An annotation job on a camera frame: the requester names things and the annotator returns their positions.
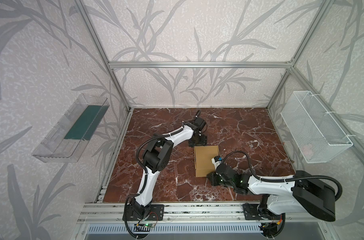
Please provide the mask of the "brown cardboard box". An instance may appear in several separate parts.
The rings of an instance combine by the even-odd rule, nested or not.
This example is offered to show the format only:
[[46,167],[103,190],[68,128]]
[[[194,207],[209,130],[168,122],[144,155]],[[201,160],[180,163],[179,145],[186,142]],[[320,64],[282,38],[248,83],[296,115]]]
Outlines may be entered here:
[[196,177],[206,177],[215,171],[212,159],[220,155],[219,146],[196,146],[195,150],[195,169]]

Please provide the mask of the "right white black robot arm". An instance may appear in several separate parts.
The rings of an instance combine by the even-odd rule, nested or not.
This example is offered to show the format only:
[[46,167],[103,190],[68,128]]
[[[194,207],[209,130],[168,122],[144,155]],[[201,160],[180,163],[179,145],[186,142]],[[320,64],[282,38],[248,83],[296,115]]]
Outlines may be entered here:
[[207,174],[212,186],[225,186],[239,195],[261,195],[256,210],[245,205],[245,212],[263,219],[286,213],[309,213],[326,222],[336,220],[335,203],[342,188],[334,189],[324,176],[305,171],[285,177],[260,177],[239,174],[225,163],[216,163],[216,170]]

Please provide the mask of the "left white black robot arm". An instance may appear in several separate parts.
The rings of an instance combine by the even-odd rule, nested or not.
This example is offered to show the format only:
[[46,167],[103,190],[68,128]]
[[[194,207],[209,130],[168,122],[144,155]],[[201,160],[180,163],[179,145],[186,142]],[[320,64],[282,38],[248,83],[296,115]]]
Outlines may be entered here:
[[137,163],[143,168],[138,192],[126,198],[123,219],[125,221],[144,220],[151,212],[153,190],[157,178],[169,163],[173,148],[188,141],[189,147],[207,145],[207,136],[203,129],[206,121],[197,111],[192,120],[183,122],[182,126],[170,133],[156,134],[144,142],[136,151]]

